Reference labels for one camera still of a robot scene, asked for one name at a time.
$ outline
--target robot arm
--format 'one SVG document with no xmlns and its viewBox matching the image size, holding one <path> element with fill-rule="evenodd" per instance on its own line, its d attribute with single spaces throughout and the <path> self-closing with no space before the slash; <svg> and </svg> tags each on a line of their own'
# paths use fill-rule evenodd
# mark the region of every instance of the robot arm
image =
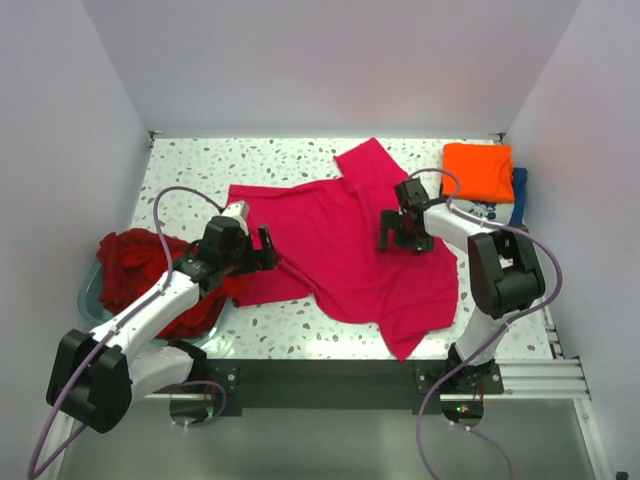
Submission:
<svg viewBox="0 0 640 480">
<path fill-rule="evenodd" d="M 455 366 L 488 340 L 505 315 L 528 308 L 544 294 L 542 270 L 529 240 L 455 215 L 443 199 L 430 199 L 419 179 L 405 180 L 395 192 L 400 209 L 381 213 L 381 250 L 388 248 L 392 230 L 397 247 L 428 254 L 438 237 L 469 256 L 471 294 L 476 305 L 464 333 L 449 351 L 449 361 Z M 500 338 L 496 339 L 469 365 L 489 366 L 499 342 Z"/>
<path fill-rule="evenodd" d="M 173 263 L 168 286 L 169 272 L 165 272 L 153 287 L 115 318 L 89 333 L 72 330 L 65 335 L 58 346 L 47 402 L 55 403 L 80 362 L 109 332 L 115 335 L 82 372 L 62 403 L 63 412 L 104 433 L 122 419 L 132 402 L 187 380 L 194 363 L 206 359 L 203 351 L 183 341 L 169 342 L 151 355 L 141 355 L 142 349 L 174 318 L 217 288 L 225 275 L 277 266 L 279 257 L 266 227 L 259 230 L 262 248 L 254 250 L 247 214 L 248 206 L 244 202 L 229 205 L 208 222 L 198 252 L 187 251 Z M 157 298 L 148 303 L 151 296 Z M 145 302 L 148 305 L 140 309 Z M 118 327 L 121 320 L 136 309 L 140 311 Z"/>
</svg>

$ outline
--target speckled white tabletop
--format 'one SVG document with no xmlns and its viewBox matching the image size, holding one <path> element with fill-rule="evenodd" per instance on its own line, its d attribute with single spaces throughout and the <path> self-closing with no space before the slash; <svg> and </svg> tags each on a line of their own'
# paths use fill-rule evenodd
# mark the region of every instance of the speckled white tabletop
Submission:
<svg viewBox="0 0 640 480">
<path fill-rule="evenodd" d="M 132 227 L 154 229 L 151 207 L 155 195 L 171 185 L 196 188 L 220 204 L 232 183 L 289 187 L 340 175 L 334 154 L 365 138 L 197 138 L 156 139 Z M 491 140 L 379 139 L 407 172 L 442 166 L 442 148 L 450 142 L 492 143 Z M 422 178 L 436 196 L 440 178 Z M 215 214 L 203 200 L 186 192 L 168 194 L 160 207 L 165 232 L 186 241 L 202 236 Z M 451 328 L 428 333 L 410 358 L 446 357 L 462 334 L 472 309 L 465 255 L 458 257 L 460 299 Z M 375 324 L 351 325 L 325 315 L 313 296 L 292 302 L 225 309 L 215 335 L 201 345 L 211 357 L 297 359 L 393 359 Z M 497 351 L 499 360 L 552 358 L 542 313 L 513 325 Z"/>
</svg>

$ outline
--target pink shirt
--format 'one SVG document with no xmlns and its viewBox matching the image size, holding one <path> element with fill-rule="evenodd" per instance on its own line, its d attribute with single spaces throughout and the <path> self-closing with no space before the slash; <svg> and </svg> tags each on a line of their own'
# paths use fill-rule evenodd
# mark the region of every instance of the pink shirt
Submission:
<svg viewBox="0 0 640 480">
<path fill-rule="evenodd" d="M 394 246 L 380 252 L 380 212 L 398 208 L 393 187 L 407 174 L 375 139 L 335 160 L 338 179 L 293 188 L 231 186 L 229 202 L 249 204 L 254 244 L 257 227 L 268 225 L 282 257 L 276 270 L 248 276 L 241 304 L 313 293 L 331 318 L 379 324 L 389 350 L 404 360 L 428 331 L 452 325 L 456 258 L 440 239 L 430 253 Z"/>
</svg>

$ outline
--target folded orange shirt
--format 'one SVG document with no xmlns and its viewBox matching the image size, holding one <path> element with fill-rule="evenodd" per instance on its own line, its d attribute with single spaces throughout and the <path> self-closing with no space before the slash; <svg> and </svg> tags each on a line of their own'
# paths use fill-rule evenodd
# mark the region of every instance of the folded orange shirt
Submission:
<svg viewBox="0 0 640 480">
<path fill-rule="evenodd" d="M 511 145 L 449 143 L 444 146 L 443 168 L 460 180 L 457 198 L 492 203 L 515 201 L 511 177 Z M 442 176 L 442 193 L 452 195 L 456 182 Z"/>
</svg>

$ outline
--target shirt sleeve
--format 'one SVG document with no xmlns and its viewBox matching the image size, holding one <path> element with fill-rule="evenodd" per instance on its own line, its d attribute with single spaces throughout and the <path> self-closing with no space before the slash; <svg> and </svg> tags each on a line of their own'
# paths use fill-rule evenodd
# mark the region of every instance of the shirt sleeve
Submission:
<svg viewBox="0 0 640 480">
<path fill-rule="evenodd" d="M 407 173 L 375 138 L 335 157 L 338 168 L 352 187 L 359 184 L 393 188 Z"/>
</svg>

